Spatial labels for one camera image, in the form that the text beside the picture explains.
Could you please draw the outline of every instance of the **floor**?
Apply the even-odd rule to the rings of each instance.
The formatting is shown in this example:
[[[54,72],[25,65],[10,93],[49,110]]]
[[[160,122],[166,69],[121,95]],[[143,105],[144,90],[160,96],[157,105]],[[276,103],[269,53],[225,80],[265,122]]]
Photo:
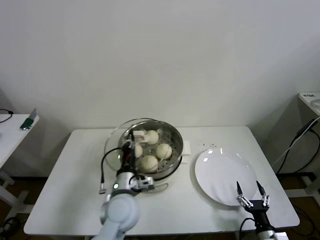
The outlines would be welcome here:
[[[34,204],[39,196],[46,179],[43,178],[28,178],[28,179],[16,179],[16,183],[13,186],[8,186],[7,189],[13,195],[18,196],[22,190],[29,190],[30,194],[26,199],[27,204]],[[287,177],[282,181],[284,189],[303,188],[304,183],[296,177]],[[317,229],[320,230],[320,208],[312,197],[307,198],[293,198],[291,202],[294,206],[301,208],[305,213],[313,220]],[[0,200],[0,222],[2,222],[8,214],[10,207]],[[320,240],[320,232],[316,231],[311,236],[300,236],[296,232],[305,235],[312,230],[312,225],[303,215],[299,215],[300,225],[298,227],[277,229],[277,232],[286,232],[290,240]],[[21,222],[27,220],[28,215],[20,214],[18,218]],[[23,225],[21,225],[19,231],[10,238],[10,240],[49,240],[51,238],[46,236],[29,236],[23,232]],[[246,233],[244,239],[249,238],[250,232]],[[127,240],[235,240],[234,233],[213,233],[213,234],[196,234],[196,235],[179,235],[179,236],[153,236],[153,237],[126,237]]]

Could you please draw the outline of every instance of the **metal pot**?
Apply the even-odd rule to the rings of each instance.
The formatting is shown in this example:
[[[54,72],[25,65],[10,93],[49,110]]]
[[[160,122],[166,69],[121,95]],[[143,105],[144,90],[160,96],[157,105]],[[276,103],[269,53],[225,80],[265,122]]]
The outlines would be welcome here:
[[[163,143],[169,144],[172,148],[171,157],[169,159],[159,161],[158,168],[155,172],[141,174],[153,177],[153,179],[157,181],[168,177],[179,167],[182,160],[184,142],[181,137],[181,134],[174,126],[164,121],[158,121],[154,119],[147,119],[135,123],[122,134],[118,142],[119,147],[123,146],[123,144],[125,143],[125,136],[131,129],[133,131],[155,130],[159,134],[159,140],[156,144],[149,145],[147,143],[140,143],[143,149],[141,157],[146,155],[156,156],[156,149],[158,145]]]

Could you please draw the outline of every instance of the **white plate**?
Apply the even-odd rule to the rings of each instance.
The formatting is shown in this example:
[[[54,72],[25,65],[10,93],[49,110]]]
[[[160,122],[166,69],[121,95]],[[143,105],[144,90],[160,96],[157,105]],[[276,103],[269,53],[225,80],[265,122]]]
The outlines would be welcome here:
[[[215,147],[201,153],[195,163],[195,177],[210,198],[228,206],[240,205],[237,181],[249,200],[258,189],[251,165],[238,153],[225,148]]]

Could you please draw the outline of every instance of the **steamed bun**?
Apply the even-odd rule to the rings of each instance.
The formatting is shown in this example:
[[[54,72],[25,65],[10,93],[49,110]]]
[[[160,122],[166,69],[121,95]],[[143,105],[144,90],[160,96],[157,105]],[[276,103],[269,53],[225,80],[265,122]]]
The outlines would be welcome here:
[[[135,157],[140,158],[143,152],[142,146],[139,143],[136,143],[134,147]]]
[[[147,131],[145,135],[147,135],[147,138],[148,138],[147,143],[150,145],[156,144],[159,140],[159,134],[154,130]]]
[[[153,173],[158,168],[158,160],[151,155],[144,156],[140,159],[138,168],[142,173]]]
[[[171,157],[172,148],[169,144],[162,143],[156,148],[155,154],[159,159],[168,159]]]

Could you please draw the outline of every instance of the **white table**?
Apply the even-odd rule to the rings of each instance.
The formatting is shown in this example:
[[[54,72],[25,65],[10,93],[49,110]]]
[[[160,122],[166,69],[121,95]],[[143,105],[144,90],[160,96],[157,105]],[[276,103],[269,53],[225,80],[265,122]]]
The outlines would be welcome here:
[[[300,92],[299,98],[318,116],[320,116],[320,108],[311,105],[312,100],[320,99],[320,91],[316,92]]]
[[[9,114],[0,114],[0,121],[7,119],[9,116]],[[27,131],[20,130],[21,124],[27,117],[29,117],[29,114],[13,114],[10,119],[0,123],[0,168],[31,131],[31,129]],[[32,126],[34,126],[38,120],[39,117],[37,116]],[[17,198],[6,190],[6,187],[13,185],[15,181],[3,170],[0,171],[0,178],[4,180],[4,184],[0,186],[0,199],[11,206],[11,210],[6,219],[14,217],[18,213],[29,214],[33,205],[23,203],[28,195],[28,191],[22,191]]]
[[[190,156],[184,157],[171,176],[169,187],[158,193],[137,196],[141,206],[138,224],[128,235],[162,235],[238,231],[250,214],[241,207],[217,203],[197,187],[193,175],[196,156],[212,145],[232,149],[246,158],[259,182],[270,194],[267,212],[276,228],[300,223],[285,191],[258,143],[246,126],[180,127],[183,139],[190,141]],[[79,129],[72,132],[57,160],[26,224],[30,235],[94,236],[102,227],[99,214],[104,196],[100,187],[100,161],[111,129]],[[116,173],[105,167],[106,183]],[[259,191],[255,198],[260,199]],[[245,230],[254,229],[246,223]]]

